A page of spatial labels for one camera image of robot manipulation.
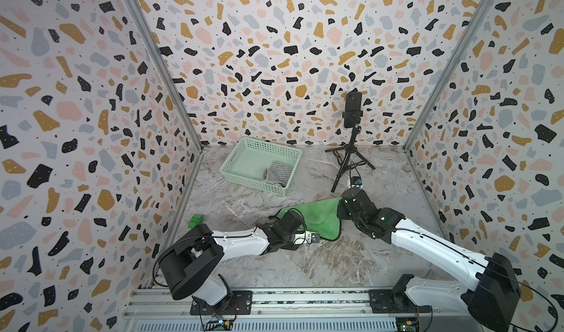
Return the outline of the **green and grey dishcloth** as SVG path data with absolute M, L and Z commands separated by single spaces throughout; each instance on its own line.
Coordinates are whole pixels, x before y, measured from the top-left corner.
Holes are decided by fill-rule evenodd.
M 281 209 L 276 217 L 282 218 L 287 211 L 295 209 L 305 220 L 307 231 L 318 233 L 321 239 L 335 241 L 341 234 L 341 220 L 338 207 L 341 198 L 331 198 L 310 204 L 301 204 Z

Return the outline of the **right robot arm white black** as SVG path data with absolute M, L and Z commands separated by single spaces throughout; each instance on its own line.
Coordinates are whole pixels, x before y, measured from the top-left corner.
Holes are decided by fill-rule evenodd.
M 374 299 L 377 310 L 446 308 L 469 314 L 490 331 L 514 328 L 513 316 L 528 286 L 517 279 L 506 256 L 486 256 L 455 245 L 394 209 L 377 208 L 360 188 L 342 194 L 337 215 L 371 239 L 410 251 L 451 276 L 438 281 L 404 274 L 383 298 Z

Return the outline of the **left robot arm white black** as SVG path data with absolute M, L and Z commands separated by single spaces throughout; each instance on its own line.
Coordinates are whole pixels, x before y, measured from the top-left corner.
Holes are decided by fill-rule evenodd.
M 206 304 L 212 311 L 225 314 L 235 307 L 236 295 L 226 279 L 214 272 L 220 263 L 280 250 L 295 251 L 306 239 L 305 218 L 294 208 L 244 231 L 213 231 L 201 223 L 158 256 L 153 281 L 169 289 L 175 301 L 193 298 L 198 305 Z

